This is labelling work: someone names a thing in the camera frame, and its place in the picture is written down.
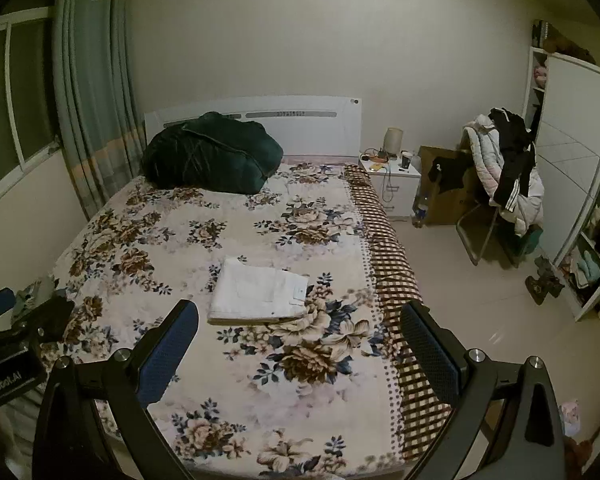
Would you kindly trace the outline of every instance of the white puffer jacket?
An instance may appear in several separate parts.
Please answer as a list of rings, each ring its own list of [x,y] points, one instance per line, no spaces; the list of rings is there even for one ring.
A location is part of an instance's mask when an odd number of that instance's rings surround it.
[[[498,204],[493,201],[493,195],[498,189],[500,173],[504,165],[498,142],[498,131],[490,118],[486,115],[478,115],[464,126],[464,134],[469,137],[475,171],[490,197],[489,204],[497,206]],[[513,222],[516,234],[522,236],[533,224],[542,227],[543,198],[544,186],[538,175],[538,169],[534,167],[529,177],[528,196],[519,194],[513,213],[501,208],[500,216]]]

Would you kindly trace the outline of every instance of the metal chair leg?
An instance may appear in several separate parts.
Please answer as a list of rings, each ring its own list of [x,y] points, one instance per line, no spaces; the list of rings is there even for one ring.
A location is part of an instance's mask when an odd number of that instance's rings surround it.
[[[472,208],[468,212],[464,213],[459,218],[459,220],[456,222],[456,231],[458,231],[458,236],[460,237],[460,240],[462,241],[462,244],[464,245],[464,248],[466,249],[466,252],[469,255],[469,259],[471,260],[471,263],[474,264],[475,266],[482,259],[484,251],[487,248],[487,243],[489,242],[489,240],[491,238],[491,234],[493,233],[493,227],[496,224],[496,220],[498,218],[498,208],[496,208],[493,212],[493,217],[491,218],[491,225],[489,225],[489,232],[487,233],[487,236],[484,239],[484,242],[482,243],[480,252],[477,254],[474,252],[474,250],[472,250],[471,243],[469,242],[469,237],[467,235],[467,232],[464,229],[464,227],[462,227],[461,223],[462,223],[462,220],[467,218],[474,211],[478,210],[481,206],[482,206],[482,204],[476,205],[474,208]]]

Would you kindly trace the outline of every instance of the white headboard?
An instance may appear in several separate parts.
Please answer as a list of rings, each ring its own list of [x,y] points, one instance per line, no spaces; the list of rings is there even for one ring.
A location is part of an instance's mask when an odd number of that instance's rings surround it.
[[[237,97],[163,108],[144,115],[147,143],[173,123],[219,112],[261,123],[285,155],[358,156],[362,101],[330,96]]]

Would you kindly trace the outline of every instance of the dark green blanket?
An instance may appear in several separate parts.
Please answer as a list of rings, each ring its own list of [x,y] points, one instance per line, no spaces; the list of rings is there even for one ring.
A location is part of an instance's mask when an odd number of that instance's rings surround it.
[[[161,188],[255,194],[276,172],[282,155],[262,124],[208,112],[157,134],[146,147],[142,168]]]

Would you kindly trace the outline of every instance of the floral bedsheet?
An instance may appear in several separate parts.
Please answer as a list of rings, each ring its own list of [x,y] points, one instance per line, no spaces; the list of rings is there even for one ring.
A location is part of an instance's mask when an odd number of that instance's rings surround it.
[[[419,294],[379,211],[353,166],[282,164],[253,196],[159,190],[136,178],[56,264],[76,308],[64,342],[43,349],[46,364],[132,348],[187,298],[200,328],[148,410],[188,468],[254,478],[404,466],[448,409],[396,328],[396,305]],[[225,256],[307,275],[308,313],[251,326],[207,323]],[[99,407],[119,436],[106,404]]]

